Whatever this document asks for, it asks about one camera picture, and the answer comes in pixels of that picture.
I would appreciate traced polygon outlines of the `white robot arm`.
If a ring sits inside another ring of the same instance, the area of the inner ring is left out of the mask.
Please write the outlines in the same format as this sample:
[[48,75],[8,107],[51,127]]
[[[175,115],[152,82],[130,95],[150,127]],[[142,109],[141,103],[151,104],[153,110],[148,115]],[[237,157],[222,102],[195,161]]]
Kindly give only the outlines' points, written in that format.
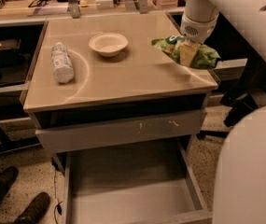
[[[239,81],[242,91],[266,90],[266,0],[187,0],[181,32],[204,42],[222,15],[254,53]],[[241,119],[219,154],[212,224],[266,224],[266,103]]]

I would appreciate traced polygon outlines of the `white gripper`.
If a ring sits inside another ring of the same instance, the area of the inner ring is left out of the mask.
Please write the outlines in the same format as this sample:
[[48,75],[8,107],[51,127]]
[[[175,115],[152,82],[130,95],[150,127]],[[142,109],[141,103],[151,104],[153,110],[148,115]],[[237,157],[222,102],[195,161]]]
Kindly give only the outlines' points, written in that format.
[[217,18],[209,22],[193,21],[187,15],[182,16],[180,32],[187,38],[180,45],[180,63],[190,67],[196,56],[200,44],[203,43],[214,31]]

